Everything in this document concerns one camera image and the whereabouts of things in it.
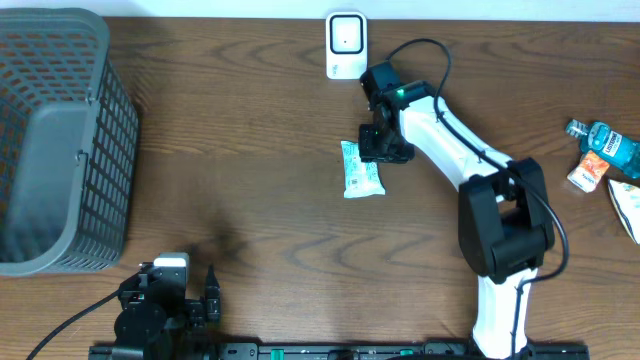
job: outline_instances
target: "basket bottom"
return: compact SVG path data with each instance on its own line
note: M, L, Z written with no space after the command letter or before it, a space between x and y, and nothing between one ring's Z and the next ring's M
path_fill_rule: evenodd
M52 103L31 115L0 237L0 262L35 259L59 240L88 111L82 102Z

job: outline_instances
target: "gray basket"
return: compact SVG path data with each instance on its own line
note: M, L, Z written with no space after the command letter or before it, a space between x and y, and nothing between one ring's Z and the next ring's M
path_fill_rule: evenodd
M0 275L118 262L138 118L81 9L0 10Z

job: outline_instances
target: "white package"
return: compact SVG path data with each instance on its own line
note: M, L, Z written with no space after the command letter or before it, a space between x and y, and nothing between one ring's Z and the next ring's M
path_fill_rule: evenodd
M609 180L609 194L622 225L640 245L640 188Z
M360 161L358 143L342 141L341 144L344 159L345 199L384 195L385 190L380 182L378 164Z

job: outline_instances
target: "plastic packet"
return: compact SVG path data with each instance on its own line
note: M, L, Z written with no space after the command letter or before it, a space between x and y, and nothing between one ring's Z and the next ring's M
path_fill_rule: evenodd
M640 188L609 180L609 195L625 230L640 245Z
M344 159L344 197L345 199L384 195L386 191L380 182L378 164L360 161L358 143L342 141Z
M609 169L609 163L589 150L580 160L580 165L567 175L567 179L584 192L592 192L607 169Z

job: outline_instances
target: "wooden table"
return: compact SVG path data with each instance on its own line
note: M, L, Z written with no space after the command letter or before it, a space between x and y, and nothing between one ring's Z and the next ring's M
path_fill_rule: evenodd
M120 265L99 274L0 279L0 358L24 358L163 251L191 254L193 297L216 266L228 334L280 343L469 335L476 276L444 176L418 156L380 167L386 196L343 198L340 140L356 140L371 113L357 81L326 78L323 21L107 22L110 56L142 117L129 240ZM640 27L371 21L371 64L424 36L455 56L450 107L495 148L542 165L569 233L569 268L534 288L528 335L584 341L592 359L638 358L640 248L606 187L585 194L566 180L579 153L564 126L602 119L640 138ZM436 83L445 59L415 46L394 63L407 81ZM559 259L558 244L541 272ZM86 358L114 339L119 311L113 301L76 322L40 358Z

